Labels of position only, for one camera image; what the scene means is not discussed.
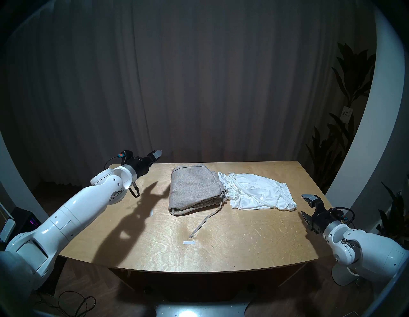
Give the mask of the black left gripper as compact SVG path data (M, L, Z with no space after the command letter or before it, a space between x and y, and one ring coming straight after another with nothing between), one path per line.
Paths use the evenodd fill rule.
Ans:
M150 153L150 155L145 157L132 157L129 159L129 166L135 171L134 178L140 178L146 175L149 168L152 166L154 161L157 161L162 156L162 150L155 150Z

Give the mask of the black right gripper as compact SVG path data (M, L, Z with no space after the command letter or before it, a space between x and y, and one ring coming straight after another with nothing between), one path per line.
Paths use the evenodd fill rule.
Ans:
M344 212L339 207L326 209L324 202L317 195L302 194L301 196L309 204L310 208L315 208L312 215L301 211L306 227L311 232L326 237L335 227L342 223Z

